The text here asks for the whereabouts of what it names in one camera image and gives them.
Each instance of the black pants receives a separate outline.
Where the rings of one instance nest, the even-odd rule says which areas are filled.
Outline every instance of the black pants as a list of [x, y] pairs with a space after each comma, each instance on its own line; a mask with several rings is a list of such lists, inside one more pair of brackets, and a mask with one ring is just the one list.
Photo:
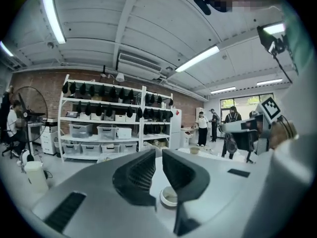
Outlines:
[[[227, 137], [225, 136], [224, 137], [224, 143], [223, 143], [223, 149], [222, 149], [222, 155], [221, 156], [224, 158], [226, 153], [227, 153]], [[233, 153], [230, 153], [229, 154], [229, 159], [232, 160], [232, 158], [233, 158]]]
[[199, 128], [198, 132], [199, 132], [198, 144], [199, 145], [206, 145], [208, 129], [207, 128]]
[[21, 155], [21, 152], [24, 150], [25, 144], [26, 144], [26, 138], [25, 138], [24, 132], [18, 130], [16, 134], [14, 134], [10, 138], [10, 140], [11, 142], [19, 141], [19, 144], [14, 148], [14, 150], [18, 155]]
[[212, 140], [215, 142], [217, 139], [217, 123], [211, 124], [211, 135], [212, 135]]

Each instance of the white shirt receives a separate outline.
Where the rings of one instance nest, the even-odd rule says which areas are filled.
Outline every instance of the white shirt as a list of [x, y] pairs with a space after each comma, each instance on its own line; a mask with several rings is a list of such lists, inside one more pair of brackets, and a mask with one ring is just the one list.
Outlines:
[[8, 136], [12, 137], [13, 135], [16, 134], [16, 127], [15, 123], [18, 120], [16, 113], [13, 109], [10, 110], [8, 119], [7, 119], [7, 124], [6, 124], [6, 130], [8, 131]]
[[196, 123], [198, 123], [198, 127], [201, 129], [207, 128], [208, 127], [208, 120], [206, 117], [198, 117], [196, 120]]

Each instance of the white cabinet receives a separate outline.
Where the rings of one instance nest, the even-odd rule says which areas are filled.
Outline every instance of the white cabinet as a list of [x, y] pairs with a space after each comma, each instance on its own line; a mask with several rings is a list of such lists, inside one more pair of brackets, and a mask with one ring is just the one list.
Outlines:
[[53, 133], [43, 132], [41, 135], [41, 146], [44, 153], [55, 154], [54, 138], [58, 137], [57, 131]]

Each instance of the air conditioner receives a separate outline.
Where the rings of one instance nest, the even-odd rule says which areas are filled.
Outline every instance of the air conditioner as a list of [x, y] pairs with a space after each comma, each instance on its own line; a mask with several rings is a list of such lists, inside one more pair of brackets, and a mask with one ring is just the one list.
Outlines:
[[127, 75], [153, 80], [158, 79], [162, 68], [150, 61], [120, 53], [118, 58], [118, 72]]

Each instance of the chair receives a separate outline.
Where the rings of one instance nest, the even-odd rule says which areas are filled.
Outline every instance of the chair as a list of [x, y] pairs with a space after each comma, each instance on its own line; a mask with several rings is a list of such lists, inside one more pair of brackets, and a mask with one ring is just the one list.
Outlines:
[[6, 137], [6, 141], [7, 141], [7, 143], [9, 144], [9, 146], [2, 152], [2, 156], [4, 157], [4, 153], [6, 153], [6, 152], [8, 152], [8, 151], [10, 151], [10, 159], [12, 159], [13, 158], [13, 153], [12, 153], [12, 150], [15, 148], [15, 146], [14, 146], [14, 141], [13, 140], [11, 140], [11, 138], [7, 135], [7, 137]]

